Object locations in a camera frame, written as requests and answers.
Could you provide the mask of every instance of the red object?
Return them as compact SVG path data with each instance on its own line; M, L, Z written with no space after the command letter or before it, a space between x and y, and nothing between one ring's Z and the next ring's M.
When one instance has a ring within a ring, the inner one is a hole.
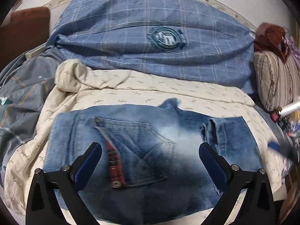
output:
M275 122L275 123L280 119L280 114L277 110L274 110L270 116L271 116L271 119L273 120L273 122Z
M106 147L108 149L109 173L112 188L123 188L127 184L125 182L125 177L119 154L108 140L106 140Z

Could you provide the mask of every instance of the brown cushion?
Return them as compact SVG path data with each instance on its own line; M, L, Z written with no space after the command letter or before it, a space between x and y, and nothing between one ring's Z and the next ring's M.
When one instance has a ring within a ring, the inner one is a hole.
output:
M284 107L299 95L299 74L292 55L285 64L273 52L254 54L259 98L267 111Z
M50 10L36 7L13 12L0 28L0 70L17 56L47 41Z

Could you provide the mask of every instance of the purple fabric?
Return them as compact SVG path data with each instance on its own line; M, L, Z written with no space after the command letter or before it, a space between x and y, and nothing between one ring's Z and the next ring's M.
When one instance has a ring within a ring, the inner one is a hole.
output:
M289 39L287 39L287 38L285 38L285 39L286 39L287 45L290 48L291 55L293 55L295 58L297 68L300 69L300 53L296 46L296 42L292 36Z

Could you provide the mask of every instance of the white tube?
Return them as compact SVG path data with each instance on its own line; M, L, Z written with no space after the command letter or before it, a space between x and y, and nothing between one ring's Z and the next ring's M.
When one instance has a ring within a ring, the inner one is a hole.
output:
M300 97L296 99L296 101L286 105L285 107L282 108L282 110L279 112L279 114L284 117L287 116L294 111L300 110Z

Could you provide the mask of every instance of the pillow logo emblem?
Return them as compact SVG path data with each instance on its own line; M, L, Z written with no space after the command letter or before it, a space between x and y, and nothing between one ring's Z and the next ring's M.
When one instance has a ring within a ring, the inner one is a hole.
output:
M174 30L168 27L153 28L147 35L150 43L159 49L182 49L186 45L186 38L181 30Z

